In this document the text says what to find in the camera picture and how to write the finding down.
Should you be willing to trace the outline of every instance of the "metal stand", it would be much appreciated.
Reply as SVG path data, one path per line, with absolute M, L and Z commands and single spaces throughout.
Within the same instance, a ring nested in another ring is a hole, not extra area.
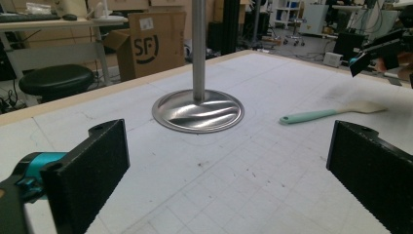
M 206 134 L 229 129 L 244 117 L 243 105 L 227 94 L 205 90 L 206 3 L 192 1 L 193 90 L 159 98 L 152 115 L 163 126 L 190 134 Z

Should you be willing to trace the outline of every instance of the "white desk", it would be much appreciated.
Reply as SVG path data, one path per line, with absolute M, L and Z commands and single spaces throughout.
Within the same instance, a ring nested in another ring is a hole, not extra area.
M 238 98 L 240 124 L 187 135 L 160 126 L 155 101 L 192 87 L 191 66 L 0 115 L 0 179 L 35 151 L 69 151 L 97 124 L 126 120 L 131 167 L 89 233 L 389 233 L 325 168 L 336 119 L 413 152 L 413 91 L 350 72 L 242 52 L 209 60 L 206 87 Z M 284 126 L 285 114 L 353 99 L 389 110 Z M 36 233 L 55 233 L 46 201 L 27 205 Z
M 22 72 L 28 69 L 99 59 L 102 66 L 105 85 L 110 85 L 111 81 L 109 79 L 103 45 L 101 44 L 99 27 L 122 23 L 121 20 L 94 22 L 85 19 L 78 19 L 77 21 L 66 21 L 61 19 L 0 23 L 0 39 L 4 44 L 4 50 L 7 53 L 7 57 L 9 58 L 18 79 L 23 76 Z M 7 31 L 47 30 L 73 27 L 92 27 L 94 30 L 95 42 L 60 47 L 14 50 L 5 34 Z M 34 98 L 30 96 L 26 96 L 26 101 L 29 105 L 37 103 Z

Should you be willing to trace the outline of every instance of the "black stool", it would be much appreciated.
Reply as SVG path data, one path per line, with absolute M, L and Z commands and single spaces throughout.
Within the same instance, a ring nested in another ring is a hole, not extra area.
M 66 98 L 85 92 L 94 82 L 94 73 L 85 66 L 68 64 L 36 69 L 19 81 L 20 89 L 42 102 Z

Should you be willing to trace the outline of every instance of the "black pole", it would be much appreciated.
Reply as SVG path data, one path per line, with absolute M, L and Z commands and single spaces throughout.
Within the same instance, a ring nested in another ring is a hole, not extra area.
M 224 0 L 221 55 L 232 54 L 237 48 L 240 1 Z

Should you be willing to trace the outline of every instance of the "silver disc base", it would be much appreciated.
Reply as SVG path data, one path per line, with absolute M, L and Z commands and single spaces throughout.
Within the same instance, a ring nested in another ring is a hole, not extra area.
M 152 115 L 161 125 L 189 134 L 207 134 L 229 129 L 244 117 L 244 107 L 227 94 L 205 90 L 197 103 L 193 90 L 178 91 L 159 98 Z

